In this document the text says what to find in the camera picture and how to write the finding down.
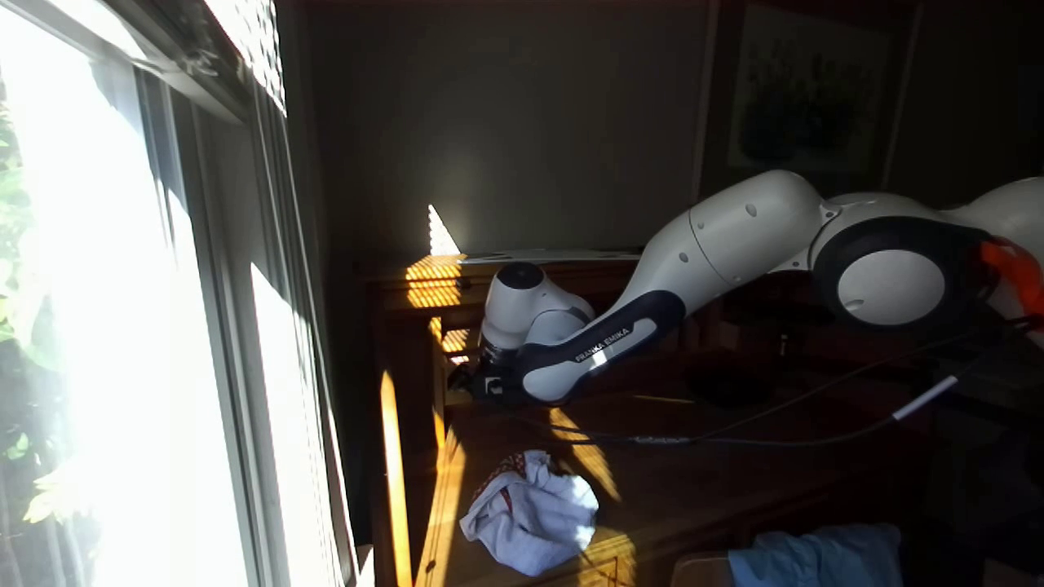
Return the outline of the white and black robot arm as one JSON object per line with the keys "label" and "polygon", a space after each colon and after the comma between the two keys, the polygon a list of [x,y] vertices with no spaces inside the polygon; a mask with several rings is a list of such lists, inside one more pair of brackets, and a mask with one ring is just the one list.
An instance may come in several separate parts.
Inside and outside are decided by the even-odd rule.
{"label": "white and black robot arm", "polygon": [[926,331],[968,303],[1031,319],[1042,267],[1042,178],[930,208],[894,194],[825,201],[806,178],[768,171],[664,222],[602,309],[531,261],[502,266],[486,287],[478,353],[457,381],[486,403],[558,405],[768,276],[806,276],[835,316],[868,331]]}

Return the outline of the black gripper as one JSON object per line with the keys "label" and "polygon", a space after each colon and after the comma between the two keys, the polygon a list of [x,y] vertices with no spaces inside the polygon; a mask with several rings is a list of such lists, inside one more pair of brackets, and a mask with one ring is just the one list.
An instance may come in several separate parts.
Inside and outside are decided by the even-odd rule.
{"label": "black gripper", "polygon": [[462,393],[477,405],[519,405],[521,393],[488,364],[452,365],[446,376],[450,393]]}

